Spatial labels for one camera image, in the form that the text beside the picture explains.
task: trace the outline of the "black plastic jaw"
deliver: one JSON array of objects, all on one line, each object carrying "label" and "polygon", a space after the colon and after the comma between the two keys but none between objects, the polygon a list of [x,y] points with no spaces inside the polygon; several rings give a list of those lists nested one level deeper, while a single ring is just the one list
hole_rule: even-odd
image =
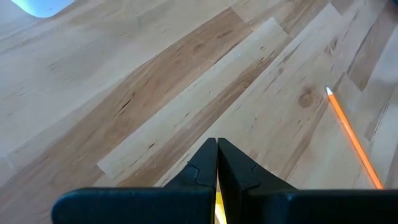
[{"label": "black plastic jaw", "polygon": [[398,223],[396,190],[297,190],[226,139],[208,139],[163,188],[87,188],[53,207],[59,223],[214,222],[216,173],[228,224]]}]

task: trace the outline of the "wooden board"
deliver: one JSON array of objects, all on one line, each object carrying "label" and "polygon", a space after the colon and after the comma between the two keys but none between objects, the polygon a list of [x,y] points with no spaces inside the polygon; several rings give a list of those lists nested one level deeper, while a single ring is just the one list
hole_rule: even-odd
[{"label": "wooden board", "polygon": [[300,189],[371,189],[325,85],[398,187],[391,1],[0,6],[0,223],[49,223],[79,187],[165,185],[209,137]]}]

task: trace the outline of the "yellow object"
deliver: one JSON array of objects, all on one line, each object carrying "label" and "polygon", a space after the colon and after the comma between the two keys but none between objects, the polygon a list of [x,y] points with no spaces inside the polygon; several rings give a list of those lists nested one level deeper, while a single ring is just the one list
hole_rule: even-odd
[{"label": "yellow object", "polygon": [[341,109],[341,106],[339,105],[335,95],[328,87],[326,87],[326,92],[328,93],[328,97],[329,97],[329,101],[330,101],[331,105],[335,109],[338,118],[340,119],[341,123],[343,124],[343,127],[344,127],[345,131],[347,132],[349,139],[353,143],[353,146],[354,146],[356,152],[358,153],[359,158],[361,159],[363,165],[365,166],[366,172],[368,172],[370,178],[372,179],[373,184],[376,186],[377,189],[383,189],[383,185],[381,184],[381,181],[380,181],[379,177],[377,176],[376,171],[374,170],[361,143],[359,142],[358,138],[356,137],[355,132],[352,129],[351,125],[349,124],[348,119],[347,119],[346,115],[344,114],[343,110]]},{"label": "yellow object", "polygon": [[226,224],[225,212],[224,212],[224,203],[223,197],[221,196],[221,192],[216,193],[216,217],[220,224]]}]

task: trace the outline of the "pencil tip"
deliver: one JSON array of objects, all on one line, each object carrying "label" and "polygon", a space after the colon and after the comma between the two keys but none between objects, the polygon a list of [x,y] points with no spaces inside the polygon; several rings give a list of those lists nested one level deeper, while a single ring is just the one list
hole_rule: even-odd
[{"label": "pencil tip", "polygon": [[333,94],[332,90],[329,87],[327,87],[327,86],[326,86],[326,92],[328,93],[328,95],[332,95]]}]

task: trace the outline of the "orange pencil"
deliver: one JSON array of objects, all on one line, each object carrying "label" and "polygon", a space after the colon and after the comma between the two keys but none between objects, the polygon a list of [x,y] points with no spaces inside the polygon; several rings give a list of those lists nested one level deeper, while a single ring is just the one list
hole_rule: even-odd
[{"label": "orange pencil", "polygon": [[356,137],[354,130],[352,129],[351,125],[349,125],[347,117],[345,116],[343,110],[341,109],[341,106],[337,102],[335,95],[327,86],[326,86],[326,92],[328,93],[328,97],[329,97],[331,105],[335,109],[338,118],[340,119],[341,123],[343,124],[343,127],[344,127],[345,131],[347,132],[349,139],[353,143],[353,146],[354,146],[356,152],[358,153],[358,156],[361,159],[363,165],[365,166],[366,171],[368,172],[370,178],[372,179],[374,186],[377,189],[383,189],[383,185],[381,184],[381,181],[380,181],[379,177],[377,176],[376,171],[374,170],[361,143],[359,142],[358,138]]}]

